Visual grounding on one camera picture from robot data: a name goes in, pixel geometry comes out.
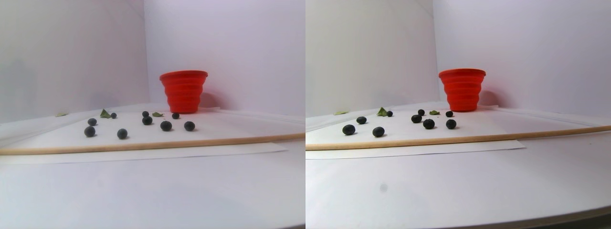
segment white tabletop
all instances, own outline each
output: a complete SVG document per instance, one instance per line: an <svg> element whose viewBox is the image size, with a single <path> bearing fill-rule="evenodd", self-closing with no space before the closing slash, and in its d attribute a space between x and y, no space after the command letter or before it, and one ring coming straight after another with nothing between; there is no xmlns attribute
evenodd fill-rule
<svg viewBox="0 0 611 229"><path fill-rule="evenodd" d="M503 111L489 114L509 133L587 127ZM611 133L520 142L526 148L306 160L306 225L512 228L528 222L501 223L611 205Z"/></svg>
<svg viewBox="0 0 611 229"><path fill-rule="evenodd" d="M275 123L261 119L240 125L269 134L304 128ZM304 143L278 142L289 150L277 153L0 164L0 228L303 225Z"/></svg>

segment white backdrop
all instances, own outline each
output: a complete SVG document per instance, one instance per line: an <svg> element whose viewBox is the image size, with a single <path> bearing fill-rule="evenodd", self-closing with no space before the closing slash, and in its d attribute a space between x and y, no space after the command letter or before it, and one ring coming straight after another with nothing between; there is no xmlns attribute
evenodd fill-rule
<svg viewBox="0 0 611 229"><path fill-rule="evenodd" d="M307 117L439 99L432 0L306 4Z"/></svg>
<svg viewBox="0 0 611 229"><path fill-rule="evenodd" d="M484 103L609 117L609 12L606 0L435 0L438 69L486 70Z"/></svg>
<svg viewBox="0 0 611 229"><path fill-rule="evenodd" d="M0 1L0 123L148 102L143 4Z"/></svg>
<svg viewBox="0 0 611 229"><path fill-rule="evenodd" d="M304 1L147 0L152 102L159 76L208 72L201 106L304 115Z"/></svg>

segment wooden dowel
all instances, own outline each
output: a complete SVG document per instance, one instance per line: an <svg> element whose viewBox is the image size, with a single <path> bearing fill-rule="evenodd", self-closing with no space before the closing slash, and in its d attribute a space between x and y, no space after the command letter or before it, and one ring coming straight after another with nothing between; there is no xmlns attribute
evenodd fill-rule
<svg viewBox="0 0 611 229"><path fill-rule="evenodd" d="M439 145L439 144L457 144L468 142L492 142L498 140L517 140L531 139L537 137L555 137L566 136L573 134L588 134L602 131L611 131L611 126L597 126L579 129L564 129L559 131L541 131L530 133L517 134L496 134L485 136L469 136L469 137L446 137L438 139L411 139L411 140L390 140L383 142L354 142L354 143L338 143L338 144L306 144L305 150L355 150L364 148L387 148L387 147L410 147L416 145Z"/></svg>
<svg viewBox="0 0 611 229"><path fill-rule="evenodd" d="M305 133L284 134L262 137L241 137L233 139L187 140L178 142L154 142L121 145L92 145L84 147L54 147L54 148L0 148L0 155L33 155L33 154L59 154L59 153L88 153L102 151L122 150L154 150L162 148L183 147L209 147L214 145L239 145L264 142L278 142L283 140L305 139Z"/></svg>

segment dark blue berry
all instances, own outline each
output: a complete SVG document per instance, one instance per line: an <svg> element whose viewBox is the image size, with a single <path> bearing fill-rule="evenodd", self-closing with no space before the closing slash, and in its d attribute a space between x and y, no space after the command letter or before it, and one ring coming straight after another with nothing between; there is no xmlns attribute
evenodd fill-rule
<svg viewBox="0 0 611 229"><path fill-rule="evenodd" d="M151 118L151 116L142 118L142 124L151 125L151 123L153 123L153 118Z"/></svg>
<svg viewBox="0 0 611 229"><path fill-rule="evenodd" d="M435 121L433 121L432 119L427 119L427 120L424 120L422 125L426 129L433 129L435 127Z"/></svg>
<svg viewBox="0 0 611 229"><path fill-rule="evenodd" d="M95 128L93 126L88 126L85 128L85 136L93 137L95 135Z"/></svg>
<svg viewBox="0 0 611 229"><path fill-rule="evenodd" d="M373 129L372 133L373 133L373 136L375 137L382 137L384 135L384 128L382 128L381 126L378 126Z"/></svg>
<svg viewBox="0 0 611 229"><path fill-rule="evenodd" d="M447 122L445 122L445 127L447 127L448 129L456 128L456 121L454 121L454 119L448 120Z"/></svg>
<svg viewBox="0 0 611 229"><path fill-rule="evenodd" d="M172 129L172 123L168 121L161 122L161 129L163 131L170 131Z"/></svg>
<svg viewBox="0 0 611 229"><path fill-rule="evenodd" d="M185 129L187 131L193 131L195 129L195 123L189 121L185 123Z"/></svg>
<svg viewBox="0 0 611 229"><path fill-rule="evenodd" d="M365 124L367 122L367 118L361 116L356 118L356 122L358 122L359 124Z"/></svg>
<svg viewBox="0 0 611 229"><path fill-rule="evenodd" d="M342 128L342 132L346 135L353 135L354 132L356 131L356 128L354 128L353 125L345 125L344 128Z"/></svg>
<svg viewBox="0 0 611 229"><path fill-rule="evenodd" d="M413 123L419 123L420 121L422 121L422 116L420 116L420 115L412 115L412 122Z"/></svg>
<svg viewBox="0 0 611 229"><path fill-rule="evenodd" d="M119 137L119 139L125 139L127 137L127 130L120 129L119 131L117 131L117 137Z"/></svg>
<svg viewBox="0 0 611 229"><path fill-rule="evenodd" d="M89 124L90 126L95 126L96 123L98 123L98 120L96 120L95 118L90 118L89 120L87 120L87 124Z"/></svg>

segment plastic cup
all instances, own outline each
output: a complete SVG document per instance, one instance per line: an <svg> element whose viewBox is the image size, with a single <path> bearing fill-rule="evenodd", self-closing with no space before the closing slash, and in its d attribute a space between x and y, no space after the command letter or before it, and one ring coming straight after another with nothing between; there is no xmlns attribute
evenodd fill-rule
<svg viewBox="0 0 611 229"><path fill-rule="evenodd" d="M480 100L481 82L486 72L473 68L458 68L439 73L450 110L469 112L477 109Z"/></svg>
<svg viewBox="0 0 611 229"><path fill-rule="evenodd" d="M170 112L179 114L195 113L199 108L203 83L208 73L199 70L168 72L159 77L165 87Z"/></svg>

